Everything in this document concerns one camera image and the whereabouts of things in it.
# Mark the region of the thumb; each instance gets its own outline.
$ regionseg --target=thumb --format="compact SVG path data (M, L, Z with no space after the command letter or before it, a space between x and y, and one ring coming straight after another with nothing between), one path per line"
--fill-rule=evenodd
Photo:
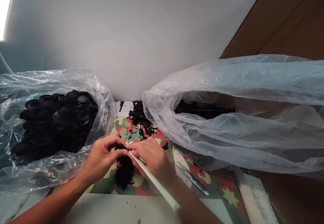
M112 153L110 153L109 157L115 161L118 157L126 156L127 153L128 153L128 150L126 150L126 149L118 149L118 150L115 150Z

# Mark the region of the black rubber strip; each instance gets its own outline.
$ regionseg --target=black rubber strip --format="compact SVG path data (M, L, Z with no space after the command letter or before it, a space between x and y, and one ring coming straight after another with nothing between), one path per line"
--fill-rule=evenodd
M119 111L122 111L123 105L124 105L124 102L120 102L120 109L119 109Z

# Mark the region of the right hand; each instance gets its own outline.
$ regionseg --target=right hand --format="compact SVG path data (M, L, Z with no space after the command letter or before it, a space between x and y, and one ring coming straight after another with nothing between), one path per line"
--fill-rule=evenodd
M134 157L140 157L144 160L148 171L153 174L162 185L171 184L171 182L177 178L176 172L166 157L164 150L153 137L126 145L126 148L132 150ZM141 175L149 181L146 174L130 153L128 153L128 156Z

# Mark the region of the forearm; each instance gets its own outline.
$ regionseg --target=forearm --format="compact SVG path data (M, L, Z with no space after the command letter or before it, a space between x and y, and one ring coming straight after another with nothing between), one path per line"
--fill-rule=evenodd
M13 220L13 224L59 223L87 189L87 184L75 177Z
M180 205L178 215L183 224L222 223L179 177L169 182L166 189Z

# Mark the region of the left hand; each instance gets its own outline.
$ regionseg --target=left hand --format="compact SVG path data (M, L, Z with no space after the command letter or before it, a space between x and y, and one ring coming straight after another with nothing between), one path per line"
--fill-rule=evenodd
M122 144L125 146L125 142L117 134L111 134L96 140L77 178L88 187L101 180L114 161L120 156L126 156L128 153L126 149L118 149L110 153L110 150L115 147L115 144Z

